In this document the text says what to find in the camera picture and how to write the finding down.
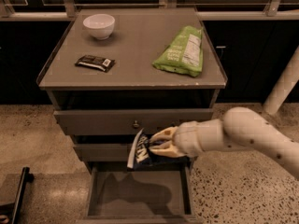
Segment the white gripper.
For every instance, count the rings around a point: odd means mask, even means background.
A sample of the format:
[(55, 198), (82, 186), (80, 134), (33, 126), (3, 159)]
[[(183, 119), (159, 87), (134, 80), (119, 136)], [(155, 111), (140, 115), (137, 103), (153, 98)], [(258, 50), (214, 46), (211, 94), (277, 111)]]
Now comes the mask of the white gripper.
[(168, 127), (150, 138), (151, 143), (159, 140), (166, 140), (166, 142), (150, 146), (149, 150), (155, 155), (169, 158), (179, 158), (185, 155), (194, 158), (203, 151), (199, 134), (199, 123), (196, 121), (185, 122), (178, 127)]

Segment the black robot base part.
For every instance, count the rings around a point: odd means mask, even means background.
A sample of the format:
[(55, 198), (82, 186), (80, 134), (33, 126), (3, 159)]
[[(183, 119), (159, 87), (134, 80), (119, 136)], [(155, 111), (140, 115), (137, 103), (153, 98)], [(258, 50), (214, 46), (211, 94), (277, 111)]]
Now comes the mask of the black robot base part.
[(23, 167), (14, 201), (0, 204), (0, 224), (18, 224), (26, 184), (32, 183), (34, 179), (34, 175), (30, 173), (30, 168)]

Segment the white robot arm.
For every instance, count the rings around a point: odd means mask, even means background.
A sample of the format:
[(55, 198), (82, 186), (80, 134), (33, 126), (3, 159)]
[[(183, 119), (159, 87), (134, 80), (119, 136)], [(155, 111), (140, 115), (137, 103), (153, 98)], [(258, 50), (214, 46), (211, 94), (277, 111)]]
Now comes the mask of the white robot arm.
[(299, 178), (299, 143), (246, 107), (233, 107), (221, 119), (168, 127), (153, 135), (150, 141), (161, 143), (150, 149), (152, 153), (170, 158), (195, 158), (207, 151), (254, 149)]

